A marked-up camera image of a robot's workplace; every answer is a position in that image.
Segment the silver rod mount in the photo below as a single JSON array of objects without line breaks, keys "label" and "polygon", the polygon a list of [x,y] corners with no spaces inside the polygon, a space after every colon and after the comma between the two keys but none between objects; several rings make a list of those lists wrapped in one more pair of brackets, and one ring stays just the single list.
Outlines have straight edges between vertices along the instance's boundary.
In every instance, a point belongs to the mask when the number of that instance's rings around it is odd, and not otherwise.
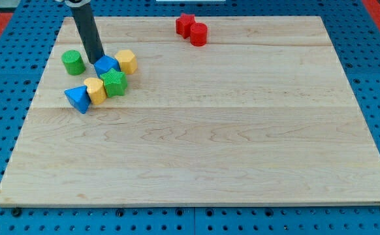
[{"label": "silver rod mount", "polygon": [[82,7],[88,3],[90,3],[90,0],[55,0],[60,3],[65,3],[68,7],[71,8],[78,8]]}]

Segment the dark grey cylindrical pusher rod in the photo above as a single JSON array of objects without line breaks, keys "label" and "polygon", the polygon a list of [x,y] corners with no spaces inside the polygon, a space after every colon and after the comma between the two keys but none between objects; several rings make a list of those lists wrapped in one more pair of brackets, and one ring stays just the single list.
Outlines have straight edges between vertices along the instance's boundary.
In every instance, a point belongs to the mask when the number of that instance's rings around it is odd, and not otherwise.
[{"label": "dark grey cylindrical pusher rod", "polygon": [[94,64],[104,55],[104,49],[95,23],[91,3],[78,8],[70,7],[70,9],[87,58],[91,64]]}]

